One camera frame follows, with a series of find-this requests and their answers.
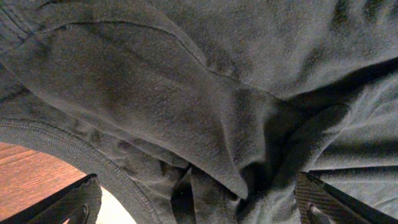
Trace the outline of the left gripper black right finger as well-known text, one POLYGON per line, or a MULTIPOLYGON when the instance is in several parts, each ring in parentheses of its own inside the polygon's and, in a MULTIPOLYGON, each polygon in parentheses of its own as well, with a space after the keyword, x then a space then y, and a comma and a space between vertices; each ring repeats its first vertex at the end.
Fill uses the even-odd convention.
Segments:
POLYGON ((294 190, 302 224, 397 224, 397 219, 306 173, 294 190))

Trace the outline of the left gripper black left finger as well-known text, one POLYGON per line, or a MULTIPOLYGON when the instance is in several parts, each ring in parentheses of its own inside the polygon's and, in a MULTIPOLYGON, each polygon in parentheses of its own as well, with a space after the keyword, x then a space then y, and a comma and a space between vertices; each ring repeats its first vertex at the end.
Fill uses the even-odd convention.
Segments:
POLYGON ((1 224, 95 224, 101 198, 98 176, 89 174, 1 224))

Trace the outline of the dark green t-shirt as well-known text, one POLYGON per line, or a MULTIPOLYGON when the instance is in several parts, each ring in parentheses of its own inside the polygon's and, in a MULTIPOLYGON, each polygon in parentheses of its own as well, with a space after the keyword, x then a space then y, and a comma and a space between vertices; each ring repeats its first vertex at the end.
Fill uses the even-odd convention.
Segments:
POLYGON ((300 172, 397 216, 397 2, 1 2, 1 141, 138 223, 298 223, 300 172))

